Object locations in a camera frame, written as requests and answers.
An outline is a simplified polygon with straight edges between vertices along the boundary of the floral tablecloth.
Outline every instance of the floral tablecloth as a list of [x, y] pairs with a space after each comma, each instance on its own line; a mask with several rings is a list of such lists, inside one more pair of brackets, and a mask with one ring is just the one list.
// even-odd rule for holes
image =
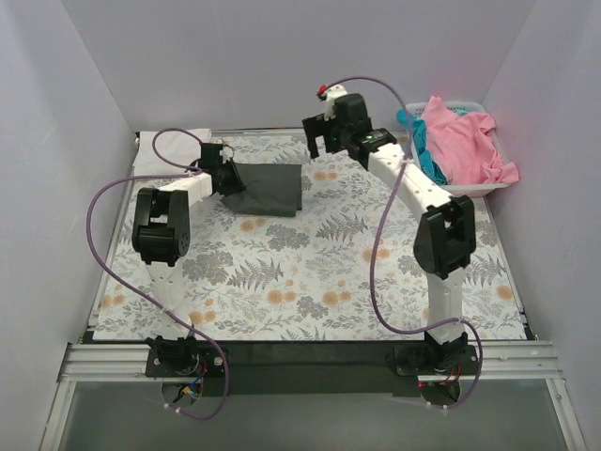
[[[182, 263], [184, 303], [195, 326], [222, 340], [405, 338], [378, 323], [369, 301], [371, 248], [390, 190], [345, 152], [311, 161], [300, 136], [225, 141], [241, 163], [302, 163], [302, 211], [296, 218], [239, 216], [216, 198], [191, 211], [192, 244]], [[150, 292], [145, 266], [131, 247], [135, 194], [142, 186], [150, 184], [134, 187], [112, 268]], [[464, 315], [482, 338], [525, 338], [485, 203], [474, 203], [478, 247], [464, 284]], [[401, 329], [424, 325], [428, 317], [425, 276], [411, 250], [416, 229], [409, 210], [395, 202], [377, 255], [379, 306]], [[145, 339], [159, 324], [152, 305], [111, 280], [94, 338]]]

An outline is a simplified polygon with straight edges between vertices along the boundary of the white cloth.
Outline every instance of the white cloth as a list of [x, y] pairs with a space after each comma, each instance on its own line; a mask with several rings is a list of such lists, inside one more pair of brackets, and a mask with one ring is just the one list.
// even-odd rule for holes
[[[195, 134], [205, 143], [210, 140], [210, 129], [193, 129], [188, 132]], [[135, 176], [156, 174], [179, 174], [182, 169], [161, 160], [152, 150], [152, 139], [156, 132], [140, 132], [140, 148], [133, 162]], [[159, 153], [175, 163], [190, 164], [200, 158], [198, 142], [191, 136], [180, 132], [166, 132], [157, 140]]]

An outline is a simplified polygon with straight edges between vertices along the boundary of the gray floor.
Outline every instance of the gray floor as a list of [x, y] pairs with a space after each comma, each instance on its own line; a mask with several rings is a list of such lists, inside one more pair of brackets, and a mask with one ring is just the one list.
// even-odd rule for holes
[[567, 449], [545, 381], [481, 381], [446, 416], [386, 395], [256, 396], [232, 397], [199, 423], [150, 399], [161, 399], [156, 382], [78, 383], [60, 449]]

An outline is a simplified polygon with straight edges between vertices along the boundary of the black cloth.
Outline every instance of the black cloth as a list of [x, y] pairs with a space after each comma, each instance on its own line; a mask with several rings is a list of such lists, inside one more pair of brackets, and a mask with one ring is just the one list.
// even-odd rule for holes
[[302, 209], [300, 164], [236, 163], [236, 168], [246, 190], [222, 199], [233, 212], [289, 218]]

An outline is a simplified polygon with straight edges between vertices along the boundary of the cable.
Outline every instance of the cable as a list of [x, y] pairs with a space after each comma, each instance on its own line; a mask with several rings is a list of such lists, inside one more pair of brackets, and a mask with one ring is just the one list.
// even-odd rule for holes
[[[379, 80], [378, 78], [366, 77], [366, 76], [343, 78], [342, 80], [338, 80], [337, 82], [334, 82], [334, 83], [328, 85], [327, 88], [330, 88], [334, 85], [339, 85], [344, 82], [352, 81], [352, 80], [366, 80], [369, 82], [374, 82], [374, 83], [377, 83], [379, 85], [386, 87], [389, 91], [391, 91], [393, 93], [393, 95], [396, 97], [396, 99], [401, 104], [401, 107], [407, 112], [408, 130], [409, 130], [408, 145], [410, 146], [410, 143], [413, 138], [413, 125], [411, 123], [411, 115], [410, 115], [409, 111], [407, 110], [407, 106], [401, 99], [401, 96], [398, 94], [398, 92], [396, 92], [396, 90], [392, 86], [387, 84], [386, 82], [383, 82], [383, 81]], [[424, 332], [431, 331], [432, 329], [436, 329], [437, 327], [443, 326], [445, 324], [451, 324], [454, 322], [461, 322], [462, 324], [465, 324], [473, 332], [473, 335], [476, 338], [476, 343], [478, 345], [478, 352], [479, 352], [479, 360], [478, 360], [478, 367], [476, 369], [476, 375], [474, 377], [473, 383], [471, 384], [471, 386], [468, 389], [468, 391], [466, 392], [466, 394], [464, 396], [462, 396], [458, 401], [454, 402], [453, 404], [451, 404], [449, 406], [439, 406], [436, 404], [434, 405], [434, 407], [436, 407], [436, 408], [446, 410], [446, 409], [451, 409], [454, 407], [459, 407], [461, 404], [463, 404], [471, 396], [472, 392], [476, 388], [476, 385], [478, 384], [478, 380], [480, 379], [484, 354], [483, 354], [482, 341], [480, 339], [480, 336], [476, 332], [476, 329], [471, 325], [471, 323], [469, 321], [467, 321], [466, 319], [463, 319], [463, 318], [461, 318], [461, 319], [460, 318], [444, 319], [442, 321], [438, 321], [438, 322], [435, 322], [434, 324], [420, 327], [420, 328], [412, 330], [412, 331], [397, 329], [397, 328], [391, 326], [386, 321], [386, 319], [384, 319], [381, 312], [379, 311], [378, 301], [376, 299], [376, 257], [378, 254], [379, 241], [382, 236], [382, 232], [384, 231], [384, 226], [386, 225], [386, 220], [388, 219], [388, 214], [390, 213], [391, 207], [393, 206], [394, 199], [396, 198], [396, 194], [398, 193], [398, 190], [401, 186], [401, 180], [403, 178], [403, 175], [405, 174], [405, 169], [407, 167], [407, 159], [408, 159], [409, 155], [410, 155], [410, 152], [407, 152], [405, 150], [405, 156], [403, 158], [403, 162], [401, 163], [401, 168], [398, 173], [398, 176], [396, 177], [396, 180], [394, 181], [393, 190], [391, 191], [391, 195], [388, 198], [386, 207], [384, 208], [384, 211], [382, 212], [382, 217], [379, 220], [378, 230], [376, 231], [376, 237], [374, 239], [374, 247], [372, 249], [372, 257], [371, 257], [371, 261], [369, 264], [369, 294], [371, 296], [372, 307], [374, 307], [374, 312], [376, 313], [376, 316], [378, 317], [379, 322], [386, 329], [388, 329], [391, 332], [394, 332], [395, 334], [400, 334], [400, 335], [422, 334]]]
[[177, 175], [162, 175], [162, 176], [131, 176], [131, 177], [126, 177], [124, 179], [119, 179], [119, 180], [115, 180], [115, 181], [108, 183], [94, 195], [94, 197], [92, 198], [92, 201], [90, 202], [89, 207], [87, 208], [87, 215], [85, 217], [85, 235], [87, 238], [87, 245], [89, 246], [90, 251], [92, 252], [92, 256], [94, 256], [94, 258], [96, 259], [98, 264], [111, 277], [113, 277], [117, 282], [119, 282], [124, 287], [129, 288], [131, 291], [136, 293], [138, 296], [142, 297], [143, 299], [146, 299], [147, 301], [149, 301], [150, 303], [155, 305], [157, 308], [159, 308], [161, 311], [163, 311], [165, 313], [165, 315], [167, 315], [170, 319], [172, 319], [174, 322], [179, 324], [181, 327], [183, 327], [183, 328], [187, 329], [188, 331], [192, 332], [193, 334], [197, 334], [197, 335], [201, 336], [202, 338], [204, 338], [205, 340], [207, 340], [207, 342], [217, 351], [219, 356], [222, 358], [222, 360], [223, 360], [223, 376], [225, 379], [225, 384], [223, 386], [223, 397], [222, 397], [221, 402], [217, 406], [217, 408], [213, 411], [213, 413], [202, 416], [195, 412], [190, 412], [190, 411], [185, 411], [183, 409], [180, 409], [180, 407], [178, 407], [174, 404], [169, 404], [169, 406], [168, 406], [171, 409], [176, 410], [177, 412], [183, 413], [183, 414], [188, 415], [197, 420], [210, 420], [211, 418], [215, 417], [223, 408], [223, 405], [225, 404], [225, 401], [227, 400], [227, 392], [229, 390], [229, 365], [227, 364], [227, 359], [225, 357], [225, 354], [223, 353], [223, 350], [221, 349], [221, 347], [215, 340], [210, 338], [208, 335], [203, 334], [202, 332], [200, 332], [193, 326], [189, 326], [186, 322], [184, 322], [183, 320], [178, 318], [171, 311], [167, 310], [162, 303], [160, 303], [156, 299], [152, 298], [151, 296], [147, 295], [141, 289], [130, 284], [128, 281], [126, 281], [125, 279], [120, 277], [116, 272], [114, 272], [111, 268], [109, 268], [109, 266], [104, 262], [104, 260], [98, 253], [98, 250], [96, 249], [96, 246], [94, 245], [94, 241], [92, 239], [92, 213], [94, 211], [94, 207], [96, 206], [98, 199], [109, 189], [113, 188], [114, 186], [116, 186], [118, 184], [125, 183], [128, 181], [157, 180], [157, 179], [185, 179], [187, 177], [190, 177], [190, 175], [189, 174], [177, 174]]
[[161, 131], [157, 132], [157, 134], [154, 135], [154, 138], [152, 138], [152, 150], [154, 150], [154, 153], [157, 155], [157, 157], [159, 157], [161, 160], [163, 160], [164, 162], [166, 162], [167, 164], [171, 164], [172, 166], [175, 167], [179, 167], [181, 169], [187, 169], [189, 171], [193, 171], [193, 172], [198, 172], [200, 171], [200, 169], [198, 167], [195, 166], [186, 166], [185, 164], [179, 164], [176, 162], [172, 162], [171, 160], [167, 160], [165, 157], [163, 157], [159, 151], [157, 150], [157, 139], [159, 138], [159, 136], [161, 136], [163, 133], [167, 133], [167, 132], [180, 132], [180, 133], [184, 133], [187, 134], [188, 136], [191, 136], [192, 138], [194, 138], [196, 141], [198, 141], [198, 144], [200, 146], [203, 145], [203, 142], [201, 141], [201, 139], [196, 136], [194, 133], [188, 132], [187, 130], [184, 129], [179, 129], [177, 127], [170, 127], [168, 129], [162, 129]]

